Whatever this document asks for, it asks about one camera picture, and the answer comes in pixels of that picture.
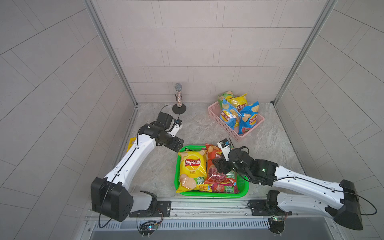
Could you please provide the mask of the green cucumber chips bag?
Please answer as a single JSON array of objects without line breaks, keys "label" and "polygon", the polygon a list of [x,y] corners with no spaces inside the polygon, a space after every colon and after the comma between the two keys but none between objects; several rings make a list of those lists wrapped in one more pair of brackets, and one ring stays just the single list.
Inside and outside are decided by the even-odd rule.
[{"label": "green cucumber chips bag", "polygon": [[225,99],[225,100],[229,100],[229,99],[232,99],[232,98],[234,98],[235,96],[234,96],[234,94],[233,94],[233,92],[232,91],[227,91],[227,92],[225,92],[225,93],[223,93],[223,94],[221,94],[221,95],[219,95],[218,96],[218,102],[219,102],[219,104],[220,104],[220,106],[223,104],[223,100]]}]

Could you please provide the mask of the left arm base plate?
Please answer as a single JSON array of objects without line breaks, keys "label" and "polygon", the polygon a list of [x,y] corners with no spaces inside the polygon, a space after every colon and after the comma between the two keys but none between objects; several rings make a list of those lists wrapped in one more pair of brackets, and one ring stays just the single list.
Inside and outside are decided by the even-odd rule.
[{"label": "left arm base plate", "polygon": [[140,210],[129,214],[130,218],[161,218],[169,217],[171,211],[171,201],[157,201],[151,204],[148,210]]}]

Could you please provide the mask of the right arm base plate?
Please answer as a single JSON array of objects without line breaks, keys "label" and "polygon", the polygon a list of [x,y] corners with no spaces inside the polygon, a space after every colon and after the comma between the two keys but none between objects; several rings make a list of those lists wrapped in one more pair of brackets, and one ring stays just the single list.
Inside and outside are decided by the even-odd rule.
[{"label": "right arm base plate", "polygon": [[285,212],[277,206],[268,207],[266,200],[249,200],[247,203],[248,208],[252,212],[252,216],[283,216],[288,217],[292,212]]}]

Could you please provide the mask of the green plastic basket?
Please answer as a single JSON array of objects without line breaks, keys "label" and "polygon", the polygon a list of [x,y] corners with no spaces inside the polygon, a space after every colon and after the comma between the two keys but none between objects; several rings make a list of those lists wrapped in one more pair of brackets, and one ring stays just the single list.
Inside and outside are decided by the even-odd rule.
[{"label": "green plastic basket", "polygon": [[[190,146],[186,146],[186,147],[182,148],[179,151],[179,153],[184,152],[184,151],[199,151],[202,149],[207,149],[206,145],[204,145],[204,146],[190,145]],[[175,172],[175,181],[174,181],[176,190],[178,188],[177,178],[178,178],[178,174],[179,174],[179,166],[180,166],[180,157],[178,154],[177,167],[176,167],[176,172]],[[225,194],[225,193],[200,192],[200,191],[190,191],[190,192],[184,192],[184,193],[180,193],[180,194],[182,194],[184,196],[205,197],[205,198],[214,198],[214,197],[216,197],[216,198],[241,198],[248,193],[249,183],[247,182],[247,179],[242,179],[237,173],[236,173],[236,177],[237,177],[237,184],[238,184],[238,189],[239,189],[238,194]]]}]

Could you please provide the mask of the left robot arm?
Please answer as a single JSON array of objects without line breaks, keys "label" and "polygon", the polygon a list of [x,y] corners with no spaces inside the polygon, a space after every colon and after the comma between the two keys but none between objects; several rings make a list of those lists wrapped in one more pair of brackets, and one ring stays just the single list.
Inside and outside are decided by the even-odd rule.
[{"label": "left robot arm", "polygon": [[154,122],[143,125],[120,162],[104,178],[95,178],[91,183],[93,211],[119,222],[132,213],[143,216],[157,212],[157,196],[146,191],[129,193],[130,185],[155,147],[164,146],[176,153],[181,150],[184,140],[176,136],[181,129],[182,120],[163,112]]}]

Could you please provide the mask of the red chips bag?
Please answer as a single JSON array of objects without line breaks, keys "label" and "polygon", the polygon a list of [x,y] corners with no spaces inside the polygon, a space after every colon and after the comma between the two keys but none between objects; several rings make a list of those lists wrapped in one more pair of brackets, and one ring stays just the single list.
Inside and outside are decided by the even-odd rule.
[{"label": "red chips bag", "polygon": [[211,144],[206,144],[206,148],[207,179],[205,180],[205,184],[234,184],[237,181],[236,173],[234,171],[230,171],[227,174],[221,173],[213,163],[214,159],[220,159],[222,157],[221,149]]}]

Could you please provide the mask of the pink chips bag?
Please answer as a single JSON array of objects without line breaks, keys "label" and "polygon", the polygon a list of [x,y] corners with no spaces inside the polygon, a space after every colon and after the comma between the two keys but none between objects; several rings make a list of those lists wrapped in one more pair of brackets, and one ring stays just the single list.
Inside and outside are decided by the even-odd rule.
[{"label": "pink chips bag", "polygon": [[213,193],[238,194],[237,178],[229,178],[224,182],[215,182],[212,180],[205,181],[205,184],[210,185]]}]

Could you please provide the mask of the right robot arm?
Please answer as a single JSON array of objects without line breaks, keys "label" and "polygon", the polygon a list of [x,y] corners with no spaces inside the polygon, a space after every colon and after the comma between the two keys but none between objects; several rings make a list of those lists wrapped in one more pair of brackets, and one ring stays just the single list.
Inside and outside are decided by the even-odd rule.
[{"label": "right robot arm", "polygon": [[298,174],[277,163],[253,159],[243,148],[225,150],[213,159],[220,173],[235,171],[240,177],[255,185],[270,186],[294,191],[294,195],[278,190],[267,193],[265,204],[250,204],[271,217],[289,216],[307,212],[333,219],[342,227],[361,231],[363,221],[360,199],[354,183],[342,180],[327,182]]}]

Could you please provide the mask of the yellow chips bag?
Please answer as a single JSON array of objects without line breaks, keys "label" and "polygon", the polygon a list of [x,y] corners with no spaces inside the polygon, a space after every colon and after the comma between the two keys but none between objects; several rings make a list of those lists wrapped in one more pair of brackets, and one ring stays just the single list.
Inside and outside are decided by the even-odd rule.
[{"label": "yellow chips bag", "polygon": [[240,112],[244,107],[248,106],[247,94],[231,98],[228,102]]},{"label": "yellow chips bag", "polygon": [[190,191],[212,192],[211,184],[205,184],[207,174],[207,149],[179,153],[180,166],[177,193]]}]

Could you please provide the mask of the light blue chips bag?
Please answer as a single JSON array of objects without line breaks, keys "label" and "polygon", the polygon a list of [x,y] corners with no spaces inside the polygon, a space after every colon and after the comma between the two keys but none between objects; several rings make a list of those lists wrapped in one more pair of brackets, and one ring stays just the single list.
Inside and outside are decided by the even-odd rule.
[{"label": "light blue chips bag", "polygon": [[229,128],[234,130],[237,119],[241,116],[242,115],[237,108],[232,106],[226,99],[223,99],[220,118],[229,126]]}]

